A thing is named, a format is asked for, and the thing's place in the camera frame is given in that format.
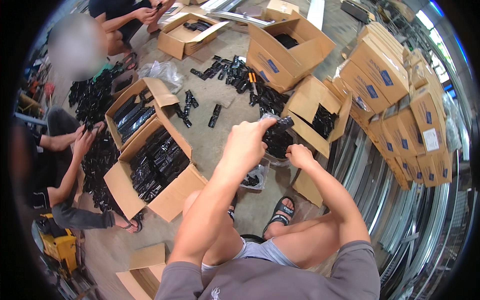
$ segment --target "stacked cardboard box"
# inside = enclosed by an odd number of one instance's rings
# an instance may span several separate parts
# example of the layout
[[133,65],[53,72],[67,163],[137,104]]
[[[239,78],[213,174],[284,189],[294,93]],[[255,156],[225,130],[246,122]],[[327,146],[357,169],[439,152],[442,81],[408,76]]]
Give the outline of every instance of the stacked cardboard box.
[[357,41],[332,84],[353,92],[352,111],[382,154],[398,163],[398,174],[427,187],[451,182],[443,90],[420,49],[409,52],[375,22]]

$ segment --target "open cardboard box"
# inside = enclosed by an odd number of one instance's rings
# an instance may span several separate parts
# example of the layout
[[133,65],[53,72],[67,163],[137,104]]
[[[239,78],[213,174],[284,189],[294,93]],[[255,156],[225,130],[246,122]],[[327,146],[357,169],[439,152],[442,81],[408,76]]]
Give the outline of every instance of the open cardboard box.
[[165,266],[165,244],[161,243],[133,252],[128,271],[116,274],[133,298],[153,300]]
[[[203,20],[213,24],[205,31],[192,31],[183,23],[195,23]],[[228,24],[196,13],[179,12],[162,22],[162,31],[158,35],[157,48],[182,60],[183,54],[191,55],[217,36],[217,30]]]
[[[140,128],[128,140],[125,141],[125,144],[121,142],[121,135],[117,131],[117,125],[113,121],[113,116],[115,115],[115,112],[117,112],[117,110],[123,105],[123,103],[127,102],[132,95],[138,95],[146,87],[148,87],[150,90],[150,92],[146,94],[146,97],[148,98],[150,94],[154,97],[154,100],[145,105],[146,107],[154,105],[155,102],[159,108],[179,102],[177,96],[173,95],[160,79],[144,77],[130,86],[105,113],[105,120],[107,121],[108,130],[112,135],[115,145],[120,151],[125,150],[125,148],[142,131],[142,129],[145,128],[148,123],[155,118],[154,114],[142,126],[140,126]],[[137,96],[136,102],[140,102],[139,96]]]
[[[327,139],[321,137],[301,119],[303,118],[311,124],[319,105],[322,105],[330,113],[338,115],[335,126]],[[330,155],[330,143],[341,137],[345,131],[351,105],[351,92],[340,100],[320,80],[313,75],[308,75],[295,88],[295,92],[282,111],[282,117],[291,116],[295,123],[292,127],[293,130],[318,152],[328,158]]]
[[[253,67],[269,86],[280,93],[291,89],[310,74],[336,46],[296,11],[292,11],[289,20],[264,28],[249,24],[248,31],[250,45],[247,65]],[[296,39],[299,45],[285,48],[274,38],[283,33]]]
[[[193,191],[203,189],[207,179],[200,174],[192,162],[192,147],[173,127],[157,103],[155,104],[155,109],[156,118],[122,151],[118,162],[105,174],[104,180],[113,198],[128,219],[131,219],[146,205],[164,220],[170,222],[182,212],[183,204],[188,195]],[[170,133],[190,160],[190,164],[147,205],[133,189],[132,179],[130,178],[132,170],[129,162],[145,145],[148,137],[161,127],[165,127],[168,133]]]

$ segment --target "knee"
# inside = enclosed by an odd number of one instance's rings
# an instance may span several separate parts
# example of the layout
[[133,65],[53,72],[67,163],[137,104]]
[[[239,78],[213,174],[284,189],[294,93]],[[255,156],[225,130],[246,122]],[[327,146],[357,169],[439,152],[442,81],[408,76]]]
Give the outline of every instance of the knee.
[[202,190],[194,191],[187,197],[187,199],[185,199],[185,203],[183,204],[183,216],[187,214],[191,205],[193,204],[193,202],[195,202],[195,199],[197,199],[198,195],[200,195],[201,192]]

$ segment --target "man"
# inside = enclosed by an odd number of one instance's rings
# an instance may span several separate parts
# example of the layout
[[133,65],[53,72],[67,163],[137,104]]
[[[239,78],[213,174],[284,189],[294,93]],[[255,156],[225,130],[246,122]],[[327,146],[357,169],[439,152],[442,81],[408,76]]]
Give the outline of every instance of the man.
[[148,33],[158,30],[158,20],[173,3],[175,0],[90,0],[88,9],[107,33],[108,55],[124,53],[125,62],[131,62],[127,69],[132,69],[136,68],[136,54],[130,39],[142,24],[148,25]]
[[[331,212],[288,225],[295,205],[284,197],[267,223],[266,242],[245,242],[233,229],[226,213],[230,200],[264,155],[262,136],[275,122],[233,126],[211,180],[186,200],[156,300],[379,298],[380,279],[361,214],[345,188],[303,145],[291,145],[287,157],[309,174]],[[329,278],[302,270],[338,249]]]
[[[136,220],[128,221],[115,212],[96,214],[72,207],[77,171],[96,134],[105,124],[99,122],[92,132],[65,110],[52,107],[47,116],[49,135],[30,131],[14,118],[10,136],[9,167],[14,187],[39,214],[51,211],[62,228],[92,229],[114,225],[134,233],[141,229]],[[74,143],[73,154],[70,144]]]

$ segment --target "white plastic bag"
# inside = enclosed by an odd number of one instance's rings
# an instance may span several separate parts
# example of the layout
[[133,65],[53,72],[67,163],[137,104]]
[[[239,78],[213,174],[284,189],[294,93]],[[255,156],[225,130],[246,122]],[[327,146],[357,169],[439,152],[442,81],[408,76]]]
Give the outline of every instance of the white plastic bag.
[[177,66],[172,61],[146,63],[137,73],[138,79],[144,77],[160,79],[172,94],[178,93],[183,85],[183,75],[178,73]]

